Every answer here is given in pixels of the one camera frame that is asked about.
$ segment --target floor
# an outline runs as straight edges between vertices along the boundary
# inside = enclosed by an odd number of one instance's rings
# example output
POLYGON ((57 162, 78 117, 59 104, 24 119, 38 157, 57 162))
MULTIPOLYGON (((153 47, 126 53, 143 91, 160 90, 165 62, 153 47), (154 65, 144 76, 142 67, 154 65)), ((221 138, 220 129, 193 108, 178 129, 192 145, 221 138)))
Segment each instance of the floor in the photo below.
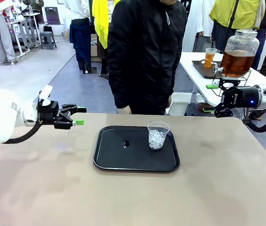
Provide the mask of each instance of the floor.
POLYGON ((55 39, 54 50, 32 48, 15 65, 0 64, 0 89, 13 90, 23 101, 33 101, 75 53, 62 36, 55 39))
MULTIPOLYGON (((92 66, 97 67, 97 72, 100 73, 100 63, 92 63, 92 66)), ((82 74, 78 69, 75 56, 72 57, 50 82, 50 85, 54 87, 50 98, 61 104, 76 103, 78 106, 85 106, 90 113, 116 113, 108 80, 98 76, 98 73, 82 74)), ((192 81, 183 67, 179 65, 174 91, 191 92, 192 89, 192 81)), ((262 122, 257 122, 257 124, 259 126, 265 122, 266 114, 262 122)), ((266 133, 259 134, 252 131, 252 134, 266 149, 266 133)))

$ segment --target black tray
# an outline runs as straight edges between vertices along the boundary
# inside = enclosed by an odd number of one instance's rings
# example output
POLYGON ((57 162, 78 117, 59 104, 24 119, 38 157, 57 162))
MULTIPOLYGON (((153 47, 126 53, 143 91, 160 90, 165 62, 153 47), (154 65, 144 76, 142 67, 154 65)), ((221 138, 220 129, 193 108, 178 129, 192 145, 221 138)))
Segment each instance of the black tray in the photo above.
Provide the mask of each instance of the black tray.
POLYGON ((180 165, 173 134, 159 151, 148 146, 147 127, 108 126, 100 130, 93 158, 103 170, 172 172, 180 165))
POLYGON ((214 66, 212 65, 211 68, 206 68, 204 67, 204 64, 202 64, 203 60, 193 60, 193 66, 195 67, 195 69, 198 71, 198 73, 200 73, 200 75, 205 78, 205 79, 219 79, 220 77, 222 77, 221 75, 215 75, 213 72, 213 68, 214 66))

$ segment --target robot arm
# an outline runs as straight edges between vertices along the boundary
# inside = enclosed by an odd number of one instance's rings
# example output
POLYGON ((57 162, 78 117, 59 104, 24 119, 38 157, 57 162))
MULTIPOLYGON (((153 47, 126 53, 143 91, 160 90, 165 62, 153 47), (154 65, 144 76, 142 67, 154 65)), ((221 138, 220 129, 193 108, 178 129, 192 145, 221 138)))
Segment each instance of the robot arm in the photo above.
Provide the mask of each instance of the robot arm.
MULTIPOLYGON (((266 86, 256 85, 240 86, 240 81, 235 78, 221 78, 219 88, 223 90, 221 103, 215 107, 215 116, 217 118, 232 116, 231 109, 233 108, 254 108, 266 109, 266 86), (224 87, 225 83, 233 84, 232 87, 224 87)), ((266 124, 262 127, 257 127, 248 119, 243 120, 244 124, 250 127, 255 132, 266 132, 266 124)))
POLYGON ((35 134, 42 125, 54 125, 56 129, 70 129, 72 126, 83 125, 83 120, 73 120, 70 116, 85 113, 87 109, 75 104, 62 105, 59 109, 57 101, 48 100, 51 91, 52 86, 47 85, 40 93, 37 104, 22 104, 14 92, 0 89, 0 143, 23 142, 35 134), (33 128, 22 137, 10 139, 14 127, 20 126, 33 128))

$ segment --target metal stool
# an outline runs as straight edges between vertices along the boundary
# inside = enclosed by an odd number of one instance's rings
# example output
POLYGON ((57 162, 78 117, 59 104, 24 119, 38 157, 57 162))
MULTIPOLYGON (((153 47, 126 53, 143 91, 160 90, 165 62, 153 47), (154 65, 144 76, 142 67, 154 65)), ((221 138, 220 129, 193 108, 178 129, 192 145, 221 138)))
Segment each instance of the metal stool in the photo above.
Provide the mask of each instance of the metal stool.
POLYGON ((40 33, 40 46, 42 49, 53 49, 53 45, 56 46, 52 32, 41 32, 40 33))

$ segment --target white wall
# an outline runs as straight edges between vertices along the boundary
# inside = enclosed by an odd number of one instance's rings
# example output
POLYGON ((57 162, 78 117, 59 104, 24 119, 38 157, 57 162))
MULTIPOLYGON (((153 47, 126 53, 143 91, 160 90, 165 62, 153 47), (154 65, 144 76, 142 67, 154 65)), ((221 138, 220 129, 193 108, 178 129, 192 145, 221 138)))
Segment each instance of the white wall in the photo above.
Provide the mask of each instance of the white wall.
POLYGON ((45 23, 47 22, 45 7, 57 7, 59 20, 61 25, 54 25, 51 24, 54 35, 62 35, 62 32, 66 29, 64 25, 64 18, 71 17, 71 11, 65 7, 65 5, 61 5, 57 3, 57 0, 44 0, 44 7, 43 7, 43 16, 45 23))

